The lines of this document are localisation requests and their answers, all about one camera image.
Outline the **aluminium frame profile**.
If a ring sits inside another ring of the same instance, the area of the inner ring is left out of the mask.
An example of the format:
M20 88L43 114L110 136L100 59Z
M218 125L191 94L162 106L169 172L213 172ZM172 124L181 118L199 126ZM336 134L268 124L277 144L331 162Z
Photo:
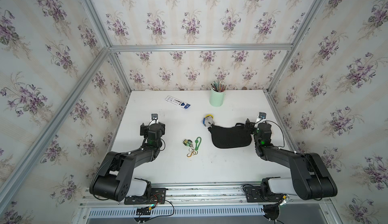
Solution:
M291 50L293 44L115 45L112 52Z

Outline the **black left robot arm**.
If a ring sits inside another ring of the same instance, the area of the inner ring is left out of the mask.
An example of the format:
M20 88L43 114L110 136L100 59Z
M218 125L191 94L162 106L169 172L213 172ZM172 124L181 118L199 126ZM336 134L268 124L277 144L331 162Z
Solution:
M128 152L108 152L91 181L90 194L95 198L122 201L130 190L134 169L154 161L159 155L164 134L163 123L142 124L140 135L144 140L141 146Z

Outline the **yellow blue plush keychain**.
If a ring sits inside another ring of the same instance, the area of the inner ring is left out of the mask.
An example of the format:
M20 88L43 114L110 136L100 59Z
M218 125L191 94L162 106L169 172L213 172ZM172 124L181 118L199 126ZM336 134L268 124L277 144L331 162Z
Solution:
M214 118L212 115L206 115L203 120L202 120L202 123L205 127L211 127L214 125Z

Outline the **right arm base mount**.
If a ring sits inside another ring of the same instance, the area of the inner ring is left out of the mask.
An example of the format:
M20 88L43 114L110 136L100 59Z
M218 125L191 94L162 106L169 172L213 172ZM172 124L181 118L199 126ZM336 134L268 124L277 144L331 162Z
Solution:
M249 203L282 203L288 196L297 196L291 178L272 177L262 179L260 185L242 185Z

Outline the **green pencil cup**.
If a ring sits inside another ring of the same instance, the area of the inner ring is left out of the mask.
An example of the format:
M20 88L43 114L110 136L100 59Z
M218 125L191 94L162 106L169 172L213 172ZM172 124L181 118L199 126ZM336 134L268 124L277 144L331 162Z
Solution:
M225 92L211 90L209 102L213 107L220 107L224 102Z

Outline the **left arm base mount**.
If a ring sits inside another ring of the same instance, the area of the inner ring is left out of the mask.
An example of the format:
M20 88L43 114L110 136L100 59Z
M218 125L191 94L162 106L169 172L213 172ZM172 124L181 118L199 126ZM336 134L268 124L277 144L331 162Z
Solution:
M149 204L153 206L164 204L167 190L167 188L153 187L148 180L134 178L124 198L124 204Z

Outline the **small circuit board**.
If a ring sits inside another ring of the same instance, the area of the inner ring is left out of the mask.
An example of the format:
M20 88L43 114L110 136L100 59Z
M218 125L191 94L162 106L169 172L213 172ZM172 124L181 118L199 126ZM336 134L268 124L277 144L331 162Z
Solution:
M152 213L152 210L155 208L155 205L150 205L147 207L141 207L136 209L136 216L150 216Z

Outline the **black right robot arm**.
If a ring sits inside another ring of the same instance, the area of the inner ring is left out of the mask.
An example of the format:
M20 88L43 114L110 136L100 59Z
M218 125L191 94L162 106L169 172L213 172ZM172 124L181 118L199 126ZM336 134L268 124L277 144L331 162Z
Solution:
M264 178L260 187L263 199L275 195L295 195L303 200L321 200L337 196L337 186L317 153L299 153L281 149L271 143L272 121L246 120L244 129L253 135L256 154L290 170L289 178Z

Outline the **black knitted shoulder bag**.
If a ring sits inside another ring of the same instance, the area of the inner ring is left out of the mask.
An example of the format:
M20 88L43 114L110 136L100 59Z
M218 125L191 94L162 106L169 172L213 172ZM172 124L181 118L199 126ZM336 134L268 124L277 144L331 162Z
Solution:
M231 128L213 125L208 127L208 131L211 134L213 145L219 149L247 147L252 142L250 132L245 129L245 125L242 123L236 123Z

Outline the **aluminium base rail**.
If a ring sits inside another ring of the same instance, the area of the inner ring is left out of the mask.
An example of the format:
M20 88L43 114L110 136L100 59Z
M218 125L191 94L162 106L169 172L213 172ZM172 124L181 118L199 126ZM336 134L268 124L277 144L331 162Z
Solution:
M164 204L157 204L150 216L136 216L136 209L149 204L125 205L124 200L100 201L86 195L76 211L72 223L85 224L92 219L129 219L142 221L153 217L233 217L263 216L275 212L278 216L287 207L313 207L324 223L340 223L338 213L328 198L320 201L302 200L288 196L282 204L249 203L242 191L244 183L207 183L207 184L154 184L153 187L167 188Z

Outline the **coloured pencils bunch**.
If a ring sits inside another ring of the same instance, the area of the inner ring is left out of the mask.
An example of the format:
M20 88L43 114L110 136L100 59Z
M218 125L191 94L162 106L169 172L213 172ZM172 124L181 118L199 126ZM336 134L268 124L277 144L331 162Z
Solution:
M211 88L215 92L222 93L222 92L224 92L226 90L226 85L225 85L224 82L221 82L221 81L213 81L211 83Z

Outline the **green charm keychain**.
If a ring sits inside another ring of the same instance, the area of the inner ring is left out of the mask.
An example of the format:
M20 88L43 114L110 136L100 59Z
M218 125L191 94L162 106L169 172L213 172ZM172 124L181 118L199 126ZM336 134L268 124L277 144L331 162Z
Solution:
M190 139L185 139L183 140L183 145L188 147L189 148L189 151L193 152L193 151L198 151L199 148L200 148L200 145L202 143L202 138L201 137L197 137L195 139L195 141L192 141Z

